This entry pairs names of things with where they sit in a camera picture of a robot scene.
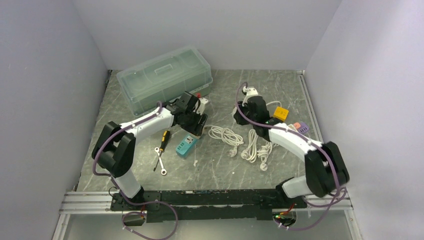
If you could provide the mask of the beige cube plug adapter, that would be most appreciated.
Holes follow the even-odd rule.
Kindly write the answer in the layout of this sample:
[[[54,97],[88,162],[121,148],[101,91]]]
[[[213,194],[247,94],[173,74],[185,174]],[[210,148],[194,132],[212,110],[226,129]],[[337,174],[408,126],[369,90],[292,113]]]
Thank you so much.
[[[202,136],[203,131],[202,130],[200,130],[200,131],[194,131],[191,134],[193,135],[194,138],[199,139]]]

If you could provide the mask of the teal power strip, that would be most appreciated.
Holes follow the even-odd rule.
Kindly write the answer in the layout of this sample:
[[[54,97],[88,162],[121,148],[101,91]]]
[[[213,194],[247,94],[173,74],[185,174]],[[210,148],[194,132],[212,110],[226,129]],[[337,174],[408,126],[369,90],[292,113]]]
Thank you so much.
[[[192,136],[191,134],[187,134],[175,148],[176,154],[179,157],[185,159],[191,150],[195,147],[198,140],[198,138]]]

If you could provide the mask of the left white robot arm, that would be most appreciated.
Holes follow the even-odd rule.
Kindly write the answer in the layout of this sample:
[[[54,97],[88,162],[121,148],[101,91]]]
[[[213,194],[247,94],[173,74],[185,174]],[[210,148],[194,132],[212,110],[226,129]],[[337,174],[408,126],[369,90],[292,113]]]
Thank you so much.
[[[110,178],[130,203],[145,202],[145,191],[132,172],[137,143],[173,126],[200,137],[208,118],[204,112],[208,102],[204,97],[185,91],[174,101],[158,101],[154,111],[133,121],[108,122],[92,151],[93,174],[101,176],[97,171],[97,166],[100,166],[106,171],[103,175]]]

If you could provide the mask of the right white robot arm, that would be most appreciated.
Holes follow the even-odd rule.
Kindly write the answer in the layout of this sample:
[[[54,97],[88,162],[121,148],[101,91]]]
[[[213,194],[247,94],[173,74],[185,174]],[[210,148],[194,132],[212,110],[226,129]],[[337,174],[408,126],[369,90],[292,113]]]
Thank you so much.
[[[350,175],[336,143],[322,143],[291,129],[283,121],[281,108],[270,114],[262,96],[237,101],[233,117],[237,124],[252,125],[259,137],[287,149],[304,163],[304,175],[286,179],[275,187],[282,198],[324,197],[349,182]]]

